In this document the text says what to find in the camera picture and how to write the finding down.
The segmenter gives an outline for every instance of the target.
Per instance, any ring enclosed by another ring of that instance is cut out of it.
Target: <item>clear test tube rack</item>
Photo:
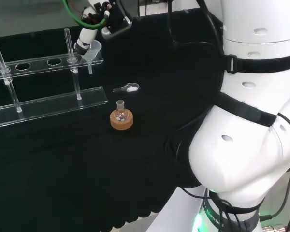
[[[67,54],[5,63],[0,51],[0,80],[4,81],[13,100],[13,104],[0,106],[0,127],[107,103],[103,87],[80,90],[78,82],[78,67],[88,66],[91,73],[92,65],[103,62],[100,49],[97,53],[93,53],[92,58],[85,59],[74,53],[68,28],[64,29],[64,34],[68,49]],[[18,101],[13,86],[14,77],[63,69],[70,69],[75,92],[31,101]]]

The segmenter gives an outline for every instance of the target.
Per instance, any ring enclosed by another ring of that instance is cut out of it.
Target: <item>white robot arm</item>
[[[290,125],[279,115],[290,120],[290,69],[248,73],[232,68],[236,69],[237,59],[290,56],[290,0],[222,0],[221,4],[224,53],[234,55],[221,92],[278,116],[265,126],[214,105],[192,140],[189,161],[197,179],[216,196],[233,207],[254,208],[290,168]],[[212,220],[211,211],[220,216],[217,204],[209,200],[201,215],[207,231],[215,232],[219,218]],[[258,218],[257,211],[238,214],[241,223],[253,217]],[[230,218],[236,225],[234,214]],[[262,231],[260,223],[252,229]]]
[[[132,22],[120,11],[116,0],[88,0],[88,2],[90,6],[84,9],[82,21],[87,24],[98,24],[105,18],[107,26],[101,25],[102,36],[105,39],[110,39],[131,27]],[[75,51],[78,54],[84,55],[95,39],[97,32],[98,29],[84,27],[74,45]]]

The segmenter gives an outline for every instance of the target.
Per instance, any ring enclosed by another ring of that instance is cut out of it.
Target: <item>green cable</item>
[[[95,28],[98,29],[104,22],[105,22],[105,18],[98,24],[88,24],[88,23],[84,23],[82,20],[80,20],[76,15],[73,14],[73,12],[70,10],[69,5],[67,4],[67,0],[62,0],[64,7],[66,8],[67,12],[69,13],[69,15],[80,25],[87,27],[87,28]]]

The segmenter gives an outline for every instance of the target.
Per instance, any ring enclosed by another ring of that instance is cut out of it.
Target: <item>table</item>
[[[177,40],[213,41],[199,9],[172,20]],[[70,30],[75,41],[80,28]],[[103,86],[106,105],[0,128],[0,232],[108,232],[159,212],[176,186],[195,185],[162,144],[209,105],[219,83],[215,52],[206,45],[170,49],[165,14],[99,39],[105,61],[93,76],[80,69],[80,87]],[[63,29],[0,38],[0,47],[6,62],[66,53]],[[112,93],[128,82],[138,83],[139,93]],[[13,83],[20,101],[73,91],[69,71]],[[134,115],[128,133],[110,126],[118,99]],[[0,105],[9,103],[0,82]]]

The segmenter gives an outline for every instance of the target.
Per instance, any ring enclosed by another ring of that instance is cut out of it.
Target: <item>white powder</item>
[[[136,86],[133,86],[133,87],[129,87],[129,88],[127,88],[127,92],[129,93],[129,92],[134,92],[134,91],[137,91],[138,90],[138,87],[136,87]]]

